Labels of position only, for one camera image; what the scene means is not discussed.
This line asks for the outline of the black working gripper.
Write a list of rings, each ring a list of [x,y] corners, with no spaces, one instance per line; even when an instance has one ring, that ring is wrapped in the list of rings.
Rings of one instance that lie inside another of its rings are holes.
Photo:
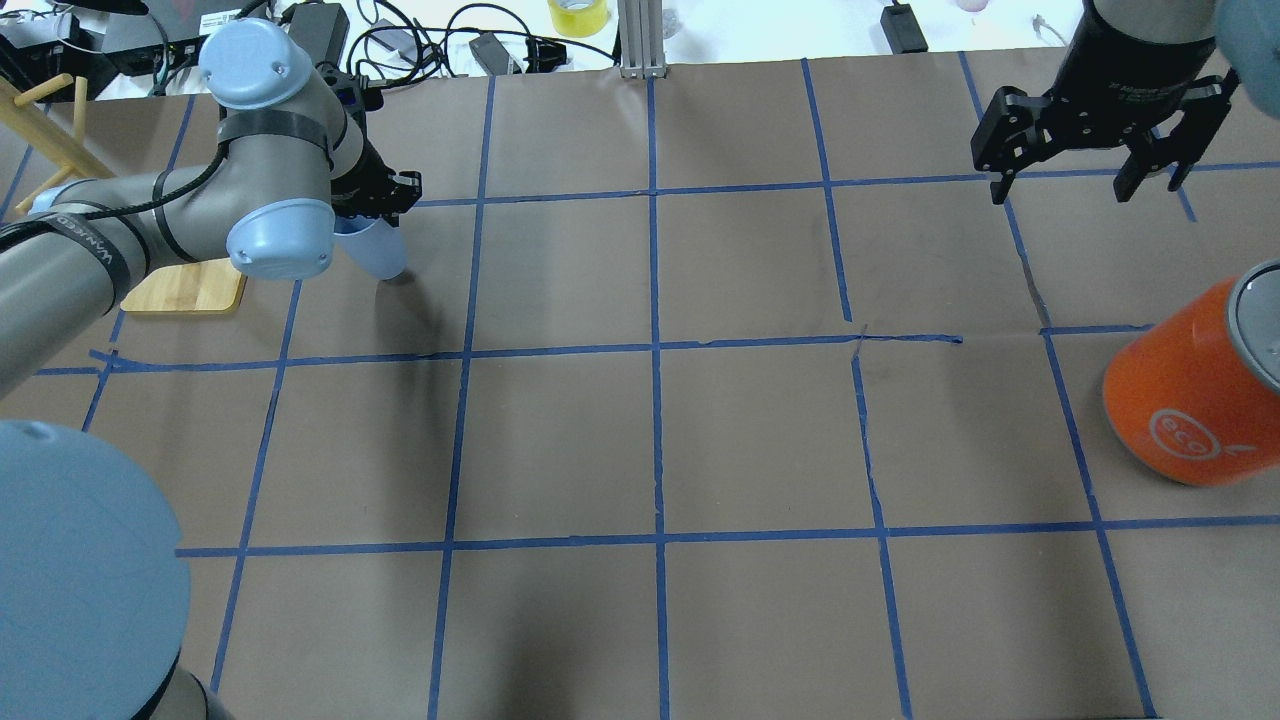
[[[333,85],[343,111],[330,138],[332,206],[338,217],[397,222],[422,195],[416,170],[387,165],[369,138],[369,114],[384,108],[384,94],[366,85]]]

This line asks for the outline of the black idle gripper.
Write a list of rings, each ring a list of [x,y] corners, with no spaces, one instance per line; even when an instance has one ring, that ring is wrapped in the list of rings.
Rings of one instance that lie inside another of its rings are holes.
[[[1204,76],[1217,49],[1215,1],[1084,1],[1068,53],[1048,90],[995,91],[972,136],[975,169],[993,176],[1002,205],[1018,174],[1060,152],[1125,146],[1114,196],[1172,168],[1183,187],[1234,105],[1239,78]]]

